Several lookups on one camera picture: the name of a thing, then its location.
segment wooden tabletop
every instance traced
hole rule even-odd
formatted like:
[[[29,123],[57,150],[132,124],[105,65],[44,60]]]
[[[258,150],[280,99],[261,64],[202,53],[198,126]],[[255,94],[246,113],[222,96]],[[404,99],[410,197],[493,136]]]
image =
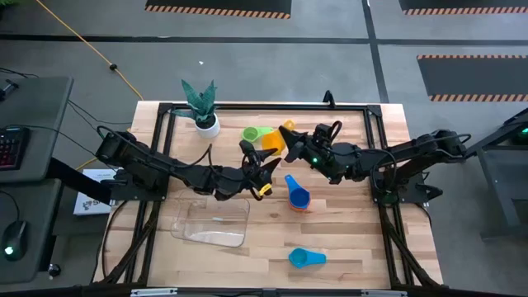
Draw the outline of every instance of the wooden tabletop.
[[[139,102],[131,132],[138,141],[150,144],[156,101]],[[389,145],[409,140],[403,106],[381,105]],[[293,120],[298,131],[312,133],[315,125],[343,123],[336,142],[367,147],[363,116],[357,111],[218,111],[218,137],[201,139],[192,120],[177,118],[171,157],[190,163],[209,143],[213,163],[239,167],[238,147],[243,128],[251,125],[278,127]],[[167,120],[164,121],[159,151],[162,151]],[[288,206],[284,176],[291,174],[310,191],[312,202],[306,213]],[[371,201],[368,181],[343,181],[329,185],[325,177],[309,169],[306,162],[281,162],[273,173],[273,195],[256,201],[245,191],[234,199],[246,198],[250,205],[246,237],[241,247],[221,247],[174,238],[171,225],[177,216],[178,200],[190,193],[182,182],[172,179],[163,203],[153,248],[149,286],[177,287],[274,287],[318,289],[388,289],[389,278],[381,236],[380,217]],[[138,202],[129,202],[111,226],[106,244],[107,269],[122,258],[130,245]],[[415,205],[402,205],[403,224],[409,249],[430,276],[441,283],[436,249],[426,215]],[[327,255],[328,262],[303,269],[293,267],[289,253],[297,247]],[[394,247],[400,279],[401,258]],[[143,259],[139,252],[136,277]],[[94,280],[101,279],[101,265]]]

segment clear plastic container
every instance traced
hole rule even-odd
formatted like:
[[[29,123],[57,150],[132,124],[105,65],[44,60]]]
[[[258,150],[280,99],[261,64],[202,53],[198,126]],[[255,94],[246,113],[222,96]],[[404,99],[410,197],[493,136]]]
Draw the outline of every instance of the clear plastic container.
[[[247,200],[217,201],[187,190],[180,193],[175,207],[173,237],[231,248],[243,244],[249,216]]]

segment floor mat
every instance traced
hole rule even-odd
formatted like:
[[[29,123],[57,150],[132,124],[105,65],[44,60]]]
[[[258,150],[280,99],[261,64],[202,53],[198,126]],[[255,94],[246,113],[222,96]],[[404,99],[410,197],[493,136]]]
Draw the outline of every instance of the floor mat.
[[[399,4],[409,16],[528,13],[526,0],[399,0]]]
[[[528,58],[520,54],[417,57],[431,101],[528,101]]]
[[[289,19],[291,0],[148,0],[145,10]]]

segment black desk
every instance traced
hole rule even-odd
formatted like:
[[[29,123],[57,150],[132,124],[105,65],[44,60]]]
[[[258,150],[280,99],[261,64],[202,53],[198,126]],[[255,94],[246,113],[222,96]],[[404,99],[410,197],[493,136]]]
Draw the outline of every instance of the black desk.
[[[39,125],[59,130],[73,80],[28,78],[16,82],[20,88],[0,102],[0,127]],[[13,195],[29,228],[28,250],[20,261],[7,262],[0,256],[0,283],[31,281],[42,266],[61,189],[60,181],[44,180],[56,140],[54,131],[31,129],[21,169],[0,172],[0,189]],[[15,219],[14,212],[12,201],[0,196],[0,232]]]

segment blue cup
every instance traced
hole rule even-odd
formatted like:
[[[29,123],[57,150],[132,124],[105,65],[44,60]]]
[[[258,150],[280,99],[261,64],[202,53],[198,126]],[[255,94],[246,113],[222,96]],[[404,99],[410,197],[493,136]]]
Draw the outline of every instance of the blue cup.
[[[295,179],[288,174],[284,177],[288,185],[289,202],[294,210],[306,210],[310,205],[310,192],[300,186]]]
[[[293,266],[303,268],[313,264],[324,264],[327,262],[327,256],[321,252],[311,252],[307,249],[297,247],[288,256]]]

